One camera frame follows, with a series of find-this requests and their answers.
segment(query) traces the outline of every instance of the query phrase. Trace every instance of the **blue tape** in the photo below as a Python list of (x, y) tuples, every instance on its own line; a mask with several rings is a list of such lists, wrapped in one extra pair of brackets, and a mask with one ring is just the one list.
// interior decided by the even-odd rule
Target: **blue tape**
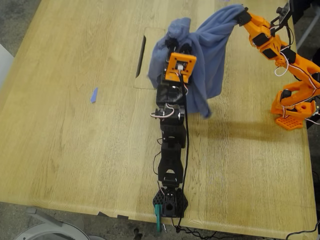
[(96, 87), (96, 88), (93, 90), (92, 96), (91, 96), (91, 98), (90, 98), (90, 101), (91, 101), (92, 104), (96, 102), (97, 94), (98, 94), (98, 88)]

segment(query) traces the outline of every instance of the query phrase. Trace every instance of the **chair leg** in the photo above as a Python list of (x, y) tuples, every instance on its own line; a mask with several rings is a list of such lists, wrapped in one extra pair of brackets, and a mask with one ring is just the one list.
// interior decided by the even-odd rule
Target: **chair leg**
[(308, 37), (309, 33), (311, 32), (311, 30), (313, 29), (313, 27), (316, 25), (318, 19), (320, 18), (320, 12), (317, 12), (314, 19), (312, 20), (312, 22), (310, 23), (310, 25), (308, 26), (308, 28), (305, 30), (304, 34), (302, 35), (301, 39), (299, 40), (299, 42), (296, 45), (296, 49), (298, 50), (301, 45), (304, 43), (304, 41), (306, 40), (306, 38)]

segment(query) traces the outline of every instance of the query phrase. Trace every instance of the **orange bracket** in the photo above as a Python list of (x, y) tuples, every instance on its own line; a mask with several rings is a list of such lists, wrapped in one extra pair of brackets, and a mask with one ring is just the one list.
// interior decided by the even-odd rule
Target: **orange bracket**
[(183, 82), (187, 84), (189, 82), (189, 77), (194, 70), (196, 60), (197, 58), (193, 55), (182, 54), (178, 52), (171, 53), (168, 67), (165, 72), (165, 80), (180, 82), (180, 79), (177, 76), (179, 73), (178, 65), (182, 65), (183, 70), (180, 73), (183, 75)]

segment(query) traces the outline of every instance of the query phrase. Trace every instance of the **wooden table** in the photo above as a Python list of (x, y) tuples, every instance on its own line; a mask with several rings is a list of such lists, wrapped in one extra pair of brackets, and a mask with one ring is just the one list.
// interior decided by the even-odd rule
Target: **wooden table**
[[(172, 20), (190, 17), (195, 31), (235, 2), (42, 0), (0, 93), (0, 201), (155, 222), (152, 47)], [(286, 1), (240, 2), (270, 21)], [(286, 131), (269, 112), (294, 78), (274, 69), (236, 26), (212, 117), (189, 117), (183, 226), (275, 238), (314, 228), (307, 131)]]

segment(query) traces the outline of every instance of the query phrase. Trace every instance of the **black cable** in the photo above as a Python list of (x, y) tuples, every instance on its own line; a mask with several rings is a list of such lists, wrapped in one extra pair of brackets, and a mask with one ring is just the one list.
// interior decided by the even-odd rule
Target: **black cable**
[(159, 142), (160, 139), (162, 139), (162, 137), (158, 138), (156, 141), (158, 144), (162, 145), (162, 143)]
[(294, 76), (295, 79), (297, 79), (298, 81), (300, 81), (300, 82), (302, 81), (301, 79), (297, 78), (295, 75), (293, 75), (293, 76)]
[(185, 166), (184, 166), (184, 174), (182, 180), (182, 207), (181, 207), (181, 215), (177, 225), (177, 228), (180, 228), (180, 223), (182, 219), (182, 215), (185, 210), (185, 197), (184, 197), (184, 189), (185, 189), (185, 181), (187, 175), (187, 168), (188, 168), (188, 157), (189, 157), (189, 126), (188, 126), (188, 110), (187, 110), (187, 97), (186, 97), (186, 89), (184, 84), (184, 77), (179, 74), (179, 80), (181, 83), (181, 90), (182, 90), (182, 97), (183, 97), (183, 104), (184, 104), (184, 117), (185, 117), (185, 130), (186, 130), (186, 154), (185, 154)]
[[(178, 226), (174, 225), (174, 220), (173, 218), (171, 218), (171, 222), (172, 222), (172, 226), (174, 228), (177, 228)], [(228, 236), (215, 236), (215, 234), (217, 233), (217, 231), (215, 231), (211, 236), (201, 236), (200, 232), (198, 231), (191, 231), (190, 228), (186, 227), (187, 230), (183, 229), (182, 227), (178, 228), (180, 231), (184, 231), (186, 234), (192, 234), (193, 236), (197, 237), (197, 238), (200, 238), (202, 240), (209, 240), (209, 239), (212, 239), (212, 238), (215, 238), (215, 239), (228, 239), (228, 238), (239, 238), (239, 237), (243, 237), (243, 235), (235, 235), (235, 234), (230, 234), (230, 233), (225, 233), (225, 232), (221, 232), (221, 234), (225, 234), (225, 235), (228, 235)]]
[(297, 231), (297, 232), (289, 233), (289, 234), (285, 237), (285, 240), (288, 240), (289, 237), (292, 236), (292, 235), (303, 234), (303, 233), (313, 233), (313, 232), (315, 232), (315, 231), (317, 230), (317, 227), (318, 227), (319, 223), (320, 223), (320, 219), (319, 219), (319, 221), (316, 223), (316, 225), (315, 225), (315, 227), (314, 227), (313, 230), (309, 230), (309, 231)]
[(155, 160), (156, 160), (156, 157), (157, 157), (160, 153), (161, 153), (161, 151), (160, 151), (158, 154), (156, 154), (156, 155), (154, 156), (154, 158), (153, 158), (152, 170), (153, 170), (153, 172), (154, 172), (155, 175), (158, 175), (158, 173), (155, 172)]
[(318, 179), (318, 183), (320, 184), (319, 174), (316, 171), (312, 171), (312, 173), (316, 175), (316, 178)]

